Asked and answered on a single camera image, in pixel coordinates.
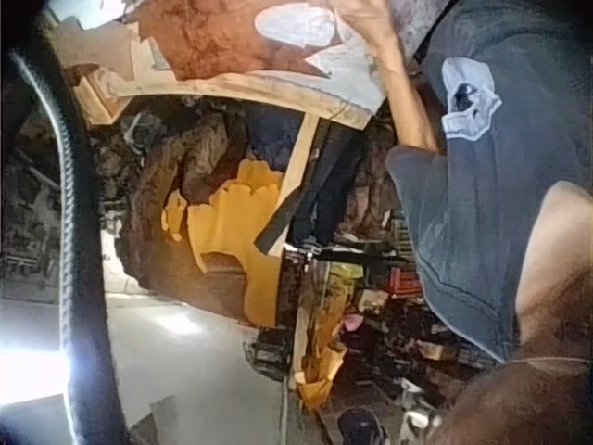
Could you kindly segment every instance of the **yellow fabric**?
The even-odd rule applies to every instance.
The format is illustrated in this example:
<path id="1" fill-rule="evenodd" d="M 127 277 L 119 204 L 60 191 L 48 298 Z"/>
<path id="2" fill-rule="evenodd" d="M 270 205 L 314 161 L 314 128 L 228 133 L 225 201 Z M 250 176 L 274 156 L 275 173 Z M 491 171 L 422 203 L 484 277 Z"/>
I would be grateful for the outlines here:
<path id="1" fill-rule="evenodd" d="M 180 230 L 182 227 L 183 214 L 187 207 L 187 201 L 179 190 L 171 192 L 165 209 L 160 214 L 160 225 L 164 231 L 169 230 L 175 241 L 181 241 Z"/>
<path id="2" fill-rule="evenodd" d="M 274 326 L 281 259 L 262 254 L 253 244 L 276 209 L 282 174 L 263 161 L 244 159 L 237 179 L 214 193 L 209 205 L 187 209 L 189 241 L 198 267 L 207 272 L 202 254 L 233 255 L 241 263 L 247 286 L 244 310 L 257 325 Z"/>
<path id="3" fill-rule="evenodd" d="M 303 357 L 303 372 L 295 374 L 298 394 L 309 410 L 317 410 L 327 401 L 335 375 L 344 362 L 346 347 L 335 339 L 359 277 L 357 268 L 332 264 L 325 306 L 313 314 L 315 331 L 309 339 L 311 353 Z"/>

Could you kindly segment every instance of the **pink object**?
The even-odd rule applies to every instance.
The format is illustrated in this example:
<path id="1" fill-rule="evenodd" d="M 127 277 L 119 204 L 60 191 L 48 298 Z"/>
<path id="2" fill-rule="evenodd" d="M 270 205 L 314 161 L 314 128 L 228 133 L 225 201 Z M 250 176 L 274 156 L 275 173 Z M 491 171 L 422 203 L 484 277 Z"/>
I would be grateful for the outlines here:
<path id="1" fill-rule="evenodd" d="M 349 313 L 344 317 L 344 327 L 348 332 L 356 331 L 364 322 L 364 316 L 359 313 Z"/>

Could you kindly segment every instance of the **wooden board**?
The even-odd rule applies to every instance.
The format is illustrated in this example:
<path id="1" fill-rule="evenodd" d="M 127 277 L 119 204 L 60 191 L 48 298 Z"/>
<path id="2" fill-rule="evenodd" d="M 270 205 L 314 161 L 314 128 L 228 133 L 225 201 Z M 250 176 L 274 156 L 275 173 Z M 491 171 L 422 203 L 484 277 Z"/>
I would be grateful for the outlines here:
<path id="1" fill-rule="evenodd" d="M 282 188 L 280 189 L 280 196 L 278 196 L 278 203 L 276 209 L 278 209 L 284 200 L 294 190 L 296 190 L 303 181 L 303 175 L 307 168 L 307 161 L 309 160 L 309 153 L 313 146 L 313 138 L 317 130 L 317 124 L 319 123 L 319 116 L 312 114 L 306 114 L 300 124 L 298 135 L 296 136 L 295 146 L 293 152 L 290 155 L 290 161 L 288 162 L 288 169 L 284 175 L 282 181 Z M 288 234 L 288 227 L 284 229 L 280 237 L 276 240 L 274 245 L 271 247 L 268 255 L 274 257 L 281 257 L 284 250 L 284 241 Z"/>
<path id="2" fill-rule="evenodd" d="M 348 127 L 363 129 L 371 112 L 337 96 L 306 88 L 265 74 L 222 74 L 206 80 L 178 81 L 171 70 L 155 70 L 151 39 L 130 42 L 134 81 L 124 81 L 112 71 L 99 68 L 89 77 L 97 93 L 107 98 L 136 95 L 211 95 L 253 100 L 291 108 Z"/>

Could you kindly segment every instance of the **person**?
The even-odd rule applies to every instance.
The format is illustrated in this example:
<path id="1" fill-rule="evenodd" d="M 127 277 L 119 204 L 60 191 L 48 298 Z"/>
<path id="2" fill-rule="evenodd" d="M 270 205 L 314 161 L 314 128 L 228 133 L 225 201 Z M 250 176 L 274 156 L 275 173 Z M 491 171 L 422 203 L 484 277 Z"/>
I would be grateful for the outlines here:
<path id="1" fill-rule="evenodd" d="M 589 36 L 566 2 L 459 1 L 422 62 L 446 109 L 440 146 L 388 1 L 332 3 L 381 73 L 425 299 L 501 363 L 429 442 L 593 443 Z"/>

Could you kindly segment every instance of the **black cable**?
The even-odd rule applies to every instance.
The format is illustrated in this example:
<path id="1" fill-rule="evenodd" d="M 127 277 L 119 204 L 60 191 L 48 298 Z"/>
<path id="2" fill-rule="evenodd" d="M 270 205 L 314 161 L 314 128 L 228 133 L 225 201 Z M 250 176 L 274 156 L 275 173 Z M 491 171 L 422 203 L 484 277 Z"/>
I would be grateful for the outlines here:
<path id="1" fill-rule="evenodd" d="M 65 394 L 70 432 L 76 445 L 127 444 L 107 330 L 95 163 L 84 121 L 40 30 L 9 54 L 44 105 L 60 157 L 60 335 L 70 364 Z"/>

